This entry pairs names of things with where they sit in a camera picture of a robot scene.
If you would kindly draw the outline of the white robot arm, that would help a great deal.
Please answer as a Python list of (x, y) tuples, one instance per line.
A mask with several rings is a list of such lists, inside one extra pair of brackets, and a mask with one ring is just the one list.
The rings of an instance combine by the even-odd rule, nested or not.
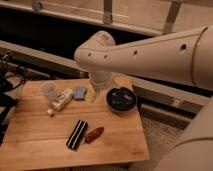
[[(88, 71), (163, 80), (213, 93), (213, 25), (117, 45), (98, 31), (74, 53)], [(154, 171), (213, 171), (213, 94)]]

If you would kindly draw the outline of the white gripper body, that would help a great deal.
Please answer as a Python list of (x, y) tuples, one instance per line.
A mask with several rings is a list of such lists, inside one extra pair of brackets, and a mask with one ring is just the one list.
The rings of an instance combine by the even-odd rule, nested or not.
[(112, 80), (113, 76), (111, 72), (95, 71), (89, 73), (89, 81), (95, 92), (108, 88)]

